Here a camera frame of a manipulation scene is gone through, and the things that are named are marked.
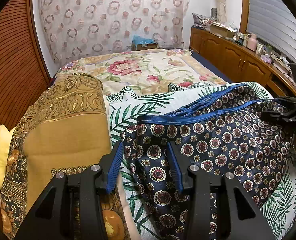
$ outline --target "wooden cabinet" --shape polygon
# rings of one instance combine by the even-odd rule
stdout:
[[[200,55],[209,60],[214,66],[218,66],[220,61],[220,38],[213,35],[205,35],[200,45]]]
[[[243,46],[191,28],[190,47],[233,82],[255,81],[274,95],[296,96],[296,87],[276,67]]]
[[[201,45],[201,36],[198,33],[191,32],[190,47],[193,51],[199,53]]]
[[[267,83],[270,74],[271,71],[261,62],[246,55],[244,61],[241,63],[239,82],[255,81],[264,86]]]
[[[223,44],[220,55],[218,69],[234,82],[240,81],[241,65],[245,59],[245,53],[231,46],[229,43]]]

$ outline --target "window blind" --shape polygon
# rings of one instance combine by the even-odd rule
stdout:
[[[247,31],[296,62],[296,19],[281,0],[250,0]]]

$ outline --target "pink vase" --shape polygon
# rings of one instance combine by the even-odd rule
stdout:
[[[256,34],[248,34],[247,36],[251,35],[248,39],[247,48],[256,51],[256,46],[258,45],[258,40],[256,39]]]

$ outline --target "yellow pillow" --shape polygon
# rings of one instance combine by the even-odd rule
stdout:
[[[8,151],[15,128],[8,131],[5,125],[0,126],[0,189],[5,178]]]

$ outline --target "wooden wardrobe door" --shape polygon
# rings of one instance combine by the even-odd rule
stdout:
[[[10,0],[0,12],[0,125],[8,130],[50,81],[34,35],[31,2]]]

